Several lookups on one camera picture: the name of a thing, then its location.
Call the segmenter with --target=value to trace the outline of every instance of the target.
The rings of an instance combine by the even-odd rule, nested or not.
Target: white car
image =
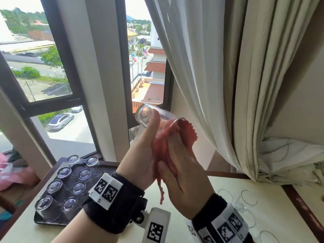
[[[52,130],[63,129],[73,119],[74,116],[72,114],[62,113],[52,118],[51,122],[48,124],[48,127]]]
[[[71,108],[71,112],[81,112],[83,110],[83,106],[75,106]]]

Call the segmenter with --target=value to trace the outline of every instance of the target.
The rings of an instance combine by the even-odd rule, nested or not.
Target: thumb
[[[157,169],[161,176],[161,179],[166,184],[168,188],[169,197],[179,196],[182,193],[176,178],[167,167],[167,165],[163,161],[159,161],[157,164]]]
[[[157,131],[160,127],[160,114],[157,110],[152,109],[152,115],[148,127],[143,133],[143,141],[148,142],[151,145],[151,142],[154,140]]]

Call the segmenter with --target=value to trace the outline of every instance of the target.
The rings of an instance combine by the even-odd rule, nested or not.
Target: hand
[[[153,176],[152,142],[160,126],[160,114],[153,110],[150,122],[143,135],[133,142],[126,153],[117,173],[142,190],[155,180]]]
[[[180,135],[168,139],[168,150],[178,175],[175,178],[163,161],[157,164],[158,171],[168,188],[172,204],[183,216],[191,220],[215,192],[205,170],[189,155]]]

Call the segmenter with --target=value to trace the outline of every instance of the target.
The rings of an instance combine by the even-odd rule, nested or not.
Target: mountain
[[[126,15],[126,19],[128,19],[128,20],[134,20],[134,18],[132,18],[132,17],[129,16],[129,15]]]

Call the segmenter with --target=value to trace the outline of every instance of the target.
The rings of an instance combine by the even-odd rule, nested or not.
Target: window frame
[[[132,109],[132,92],[130,87],[130,70],[129,70],[129,54],[128,54],[128,39],[127,39],[127,24],[126,24],[126,6],[125,0],[115,0],[117,26],[119,36],[119,48],[122,62],[122,74],[124,83],[124,93],[126,102],[126,115],[128,129],[138,126],[139,123],[135,119],[135,113]],[[164,79],[163,103],[158,107],[167,111],[171,110],[172,94],[173,94],[174,75],[172,73],[168,59],[166,61],[166,71]]]
[[[40,144],[50,162],[55,164],[56,161],[51,154],[51,151],[47,147],[43,138],[40,136],[35,125],[31,121],[31,117],[35,117],[41,114],[55,112],[75,106],[83,106],[83,110],[86,116],[86,120],[94,141],[94,145],[97,152],[100,152],[100,147],[96,137],[93,122],[90,117],[90,112],[86,103],[81,81],[76,68],[75,60],[73,58],[72,50],[68,41],[67,33],[64,27],[64,23],[60,14],[59,5],[57,0],[40,0],[50,26],[55,45],[59,52],[66,76],[69,81],[69,85],[72,90],[72,94],[66,96],[59,96],[46,100],[40,100],[35,102],[29,102],[25,96],[22,88],[20,87],[14,73],[11,71],[5,58],[0,53],[0,74],[2,80],[0,86],[3,91],[17,109],[18,113],[26,123],[27,127]]]

